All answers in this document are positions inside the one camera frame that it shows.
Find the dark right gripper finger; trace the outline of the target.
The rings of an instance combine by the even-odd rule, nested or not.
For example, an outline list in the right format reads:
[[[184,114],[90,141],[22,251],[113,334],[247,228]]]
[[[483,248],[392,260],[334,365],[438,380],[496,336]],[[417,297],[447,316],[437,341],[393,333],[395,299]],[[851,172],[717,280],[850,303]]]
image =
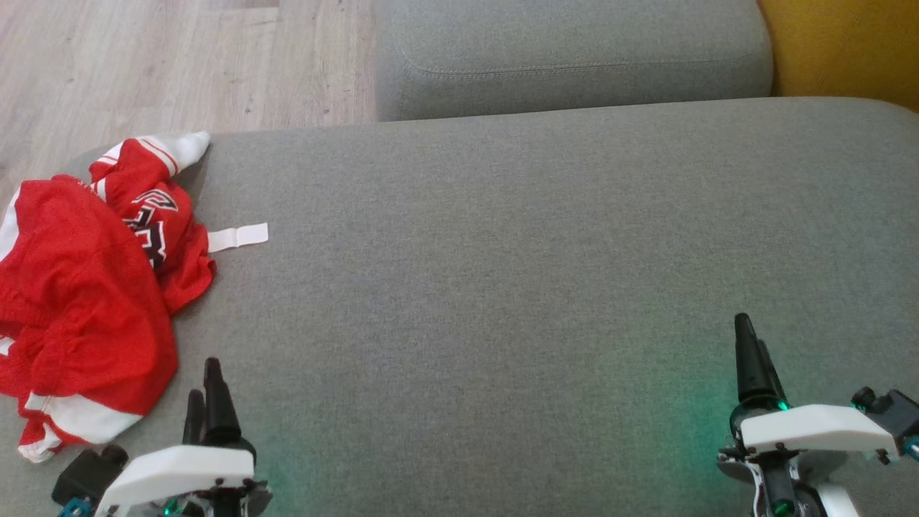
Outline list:
[[[779,380],[775,364],[773,363],[765,341],[759,341],[759,350],[762,358],[762,366],[765,368],[765,376],[767,376],[769,383],[769,389],[775,397],[775,406],[777,410],[789,410],[790,404],[788,403],[787,396],[785,396],[784,388],[781,380]]]
[[[748,314],[735,315],[734,331],[738,402],[746,404],[756,397],[772,396],[767,363]]]

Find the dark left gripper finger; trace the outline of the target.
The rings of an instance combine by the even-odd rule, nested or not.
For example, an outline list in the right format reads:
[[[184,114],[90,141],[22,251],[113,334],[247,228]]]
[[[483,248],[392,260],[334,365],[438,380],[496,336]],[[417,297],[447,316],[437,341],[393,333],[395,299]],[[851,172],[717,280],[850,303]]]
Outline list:
[[[192,389],[188,393],[186,418],[184,422],[182,444],[200,444],[202,429],[205,422],[206,403],[203,392]]]
[[[205,389],[205,429],[203,444],[226,446],[237,444],[242,429],[234,409],[229,386],[217,358],[205,360],[203,386]]]

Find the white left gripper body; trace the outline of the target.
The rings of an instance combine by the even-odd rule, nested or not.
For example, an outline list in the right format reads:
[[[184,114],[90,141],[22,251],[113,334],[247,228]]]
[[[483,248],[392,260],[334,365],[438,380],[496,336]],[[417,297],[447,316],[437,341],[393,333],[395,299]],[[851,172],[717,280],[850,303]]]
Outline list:
[[[175,445],[136,457],[109,485],[94,517],[178,517],[197,503],[205,517],[257,517],[256,452],[237,444]]]

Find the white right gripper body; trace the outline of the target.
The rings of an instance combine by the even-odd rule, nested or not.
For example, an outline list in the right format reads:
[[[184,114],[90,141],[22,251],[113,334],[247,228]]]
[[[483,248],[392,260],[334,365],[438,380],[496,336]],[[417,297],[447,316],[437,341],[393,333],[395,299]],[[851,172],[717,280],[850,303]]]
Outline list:
[[[763,455],[778,451],[899,455],[892,433],[850,406],[741,405],[733,410],[729,428],[731,434],[727,445],[721,448],[721,455]]]

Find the red and white sports jersey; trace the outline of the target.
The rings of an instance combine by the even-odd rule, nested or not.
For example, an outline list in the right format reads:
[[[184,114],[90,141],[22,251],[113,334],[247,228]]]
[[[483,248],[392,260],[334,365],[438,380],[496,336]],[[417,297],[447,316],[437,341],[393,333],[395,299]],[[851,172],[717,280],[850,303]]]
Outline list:
[[[173,317],[216,275],[177,175],[206,131],[138,136],[71,174],[27,180],[0,223],[0,395],[20,455],[108,444],[145,418],[178,367]]]

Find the white tape strip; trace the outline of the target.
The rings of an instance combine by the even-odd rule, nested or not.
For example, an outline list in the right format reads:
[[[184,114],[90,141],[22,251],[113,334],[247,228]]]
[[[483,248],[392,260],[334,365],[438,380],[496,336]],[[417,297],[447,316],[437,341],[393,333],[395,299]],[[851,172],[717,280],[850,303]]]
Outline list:
[[[214,254],[223,250],[242,248],[269,242],[269,227],[267,223],[258,225],[245,225],[230,227],[220,231],[207,233],[209,248],[207,252]]]

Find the grey fabric ottoman cushion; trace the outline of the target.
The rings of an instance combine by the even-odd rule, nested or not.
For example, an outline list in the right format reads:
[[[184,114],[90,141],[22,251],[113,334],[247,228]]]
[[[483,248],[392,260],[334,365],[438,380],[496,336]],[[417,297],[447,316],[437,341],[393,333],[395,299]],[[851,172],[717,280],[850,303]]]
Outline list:
[[[378,120],[767,97],[756,0],[378,0]]]

